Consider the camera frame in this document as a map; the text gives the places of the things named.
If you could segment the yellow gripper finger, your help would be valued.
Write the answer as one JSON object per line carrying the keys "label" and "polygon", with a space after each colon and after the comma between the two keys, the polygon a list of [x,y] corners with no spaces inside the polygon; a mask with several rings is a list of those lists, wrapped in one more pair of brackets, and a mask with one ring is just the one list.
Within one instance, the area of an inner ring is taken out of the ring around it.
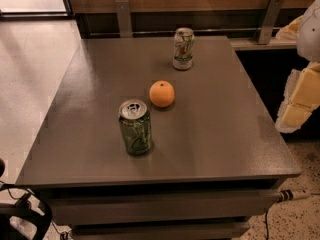
{"label": "yellow gripper finger", "polygon": [[291,21],[276,33],[275,38],[282,41],[295,41],[301,20],[302,17],[299,16]]}
{"label": "yellow gripper finger", "polygon": [[319,106],[320,64],[310,62],[302,71],[293,69],[288,76],[275,128],[281,133],[293,133]]}

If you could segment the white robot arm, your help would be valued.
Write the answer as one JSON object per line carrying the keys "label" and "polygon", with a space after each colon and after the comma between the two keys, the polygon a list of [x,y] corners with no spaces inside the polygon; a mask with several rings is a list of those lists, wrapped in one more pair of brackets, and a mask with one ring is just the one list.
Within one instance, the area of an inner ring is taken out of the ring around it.
{"label": "white robot arm", "polygon": [[276,38],[295,40],[298,55],[308,61],[302,71],[291,70],[275,122],[279,132],[293,133],[320,106],[320,0],[282,28]]}

